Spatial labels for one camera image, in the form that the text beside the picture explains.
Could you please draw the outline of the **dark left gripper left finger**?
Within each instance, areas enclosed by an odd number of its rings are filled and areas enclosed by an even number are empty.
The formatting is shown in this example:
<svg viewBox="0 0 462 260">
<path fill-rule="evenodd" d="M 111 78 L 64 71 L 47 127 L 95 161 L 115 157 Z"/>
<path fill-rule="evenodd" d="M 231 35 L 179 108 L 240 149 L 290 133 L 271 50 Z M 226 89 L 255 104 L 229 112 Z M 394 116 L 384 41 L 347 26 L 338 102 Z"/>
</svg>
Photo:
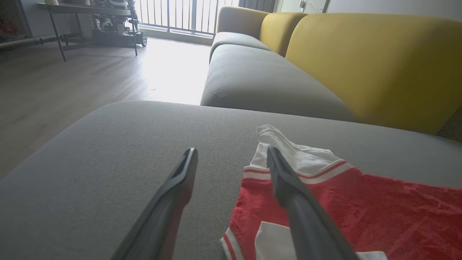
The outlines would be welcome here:
<svg viewBox="0 0 462 260">
<path fill-rule="evenodd" d="M 187 149 L 112 256 L 113 260 L 171 260 L 183 209 L 190 202 L 198 151 Z"/>
</svg>

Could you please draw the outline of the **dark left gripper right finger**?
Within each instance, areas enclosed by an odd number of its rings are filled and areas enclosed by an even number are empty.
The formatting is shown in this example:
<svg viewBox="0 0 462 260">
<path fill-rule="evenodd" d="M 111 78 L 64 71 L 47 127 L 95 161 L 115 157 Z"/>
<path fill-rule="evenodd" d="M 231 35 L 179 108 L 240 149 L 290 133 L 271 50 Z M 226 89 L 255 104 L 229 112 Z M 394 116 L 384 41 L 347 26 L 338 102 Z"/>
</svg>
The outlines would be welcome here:
<svg viewBox="0 0 462 260">
<path fill-rule="evenodd" d="M 276 147 L 267 149 L 273 196 L 285 209 L 298 260 L 357 260 L 355 251 Z"/>
</svg>

